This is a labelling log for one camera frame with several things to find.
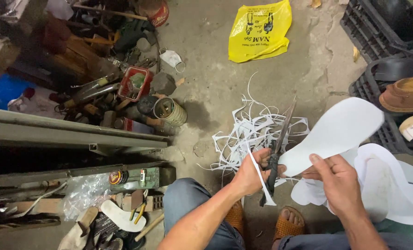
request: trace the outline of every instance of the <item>wet stain on floor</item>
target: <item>wet stain on floor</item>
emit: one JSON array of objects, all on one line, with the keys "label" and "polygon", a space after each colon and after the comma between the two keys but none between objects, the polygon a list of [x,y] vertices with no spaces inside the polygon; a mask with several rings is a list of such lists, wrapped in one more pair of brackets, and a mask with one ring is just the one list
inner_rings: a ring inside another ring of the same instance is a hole
[{"label": "wet stain on floor", "polygon": [[187,100],[184,102],[183,107],[188,113],[188,127],[198,128],[205,133],[211,132],[219,127],[219,122],[211,121],[210,113],[203,103]]}]

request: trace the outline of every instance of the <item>red plastic basket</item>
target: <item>red plastic basket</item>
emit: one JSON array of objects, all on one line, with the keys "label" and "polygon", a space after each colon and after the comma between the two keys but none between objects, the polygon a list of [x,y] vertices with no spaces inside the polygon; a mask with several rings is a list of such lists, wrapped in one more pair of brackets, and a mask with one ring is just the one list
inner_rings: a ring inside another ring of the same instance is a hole
[{"label": "red plastic basket", "polygon": [[[132,99],[126,96],[130,91],[129,86],[128,86],[128,81],[131,76],[137,73],[142,73],[143,75],[145,75],[145,80],[143,81],[143,85],[140,88],[140,92],[138,93],[137,98]],[[129,68],[127,68],[125,71],[125,76],[121,80],[120,88],[117,91],[118,96],[120,96],[121,98],[130,100],[132,102],[137,102],[142,95],[147,95],[149,93],[149,88],[151,87],[150,84],[152,82],[153,76],[154,74],[147,69],[135,67],[135,66],[129,66]]]}]

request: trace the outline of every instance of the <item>hand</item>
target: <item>hand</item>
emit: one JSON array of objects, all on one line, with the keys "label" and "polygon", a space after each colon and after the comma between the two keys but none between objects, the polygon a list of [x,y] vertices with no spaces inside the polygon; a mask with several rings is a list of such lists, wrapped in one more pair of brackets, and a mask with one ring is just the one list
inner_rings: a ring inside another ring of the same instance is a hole
[{"label": "hand", "polygon": [[302,173],[305,179],[324,182],[324,192],[330,209],[340,219],[359,219],[367,212],[361,201],[361,191],[356,170],[340,155],[322,159],[310,155],[313,166]]},{"label": "hand", "polygon": [[[259,169],[261,170],[262,178],[264,182],[267,181],[268,176],[270,175],[271,170],[262,171],[261,167],[268,166],[268,159],[270,158],[271,149],[265,148],[259,151],[253,152],[253,157],[255,161],[259,164]],[[278,166],[278,177],[285,178],[286,176],[282,173],[287,170],[285,165]],[[251,160],[250,155],[247,155],[239,167],[235,177],[232,180],[232,183],[238,187],[241,195],[254,194],[257,191],[261,190],[262,183],[259,179],[258,172],[254,167],[253,161]]]}]

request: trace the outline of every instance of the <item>orange woven sandal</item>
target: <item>orange woven sandal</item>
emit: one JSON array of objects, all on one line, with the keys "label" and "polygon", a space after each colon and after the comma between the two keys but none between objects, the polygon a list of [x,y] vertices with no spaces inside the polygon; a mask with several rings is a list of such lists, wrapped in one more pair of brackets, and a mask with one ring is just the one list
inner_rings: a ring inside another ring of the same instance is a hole
[{"label": "orange woven sandal", "polygon": [[[290,211],[290,213],[294,213],[304,223],[304,218],[302,218],[302,215],[296,209],[289,207],[289,206],[285,208],[287,208]],[[289,222],[288,219],[284,219],[281,216],[281,214],[279,215],[278,222],[276,223],[276,232],[275,232],[275,237],[273,238],[273,241],[276,241],[277,239],[281,239],[287,235],[297,236],[300,234],[304,234],[303,225],[295,225]]]},{"label": "orange woven sandal", "polygon": [[237,229],[240,235],[243,237],[243,207],[240,200],[238,200],[228,211],[225,216],[225,221],[228,222],[232,227]]}]

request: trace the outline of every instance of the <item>clear plastic bag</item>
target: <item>clear plastic bag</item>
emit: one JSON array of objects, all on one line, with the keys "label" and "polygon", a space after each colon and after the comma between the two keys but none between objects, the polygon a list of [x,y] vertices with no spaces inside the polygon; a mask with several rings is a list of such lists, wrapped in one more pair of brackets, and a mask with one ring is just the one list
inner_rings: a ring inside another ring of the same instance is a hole
[{"label": "clear plastic bag", "polygon": [[105,200],[110,199],[109,188],[109,173],[69,179],[66,195],[61,202],[65,221],[75,221],[78,215],[88,207],[100,207]]}]

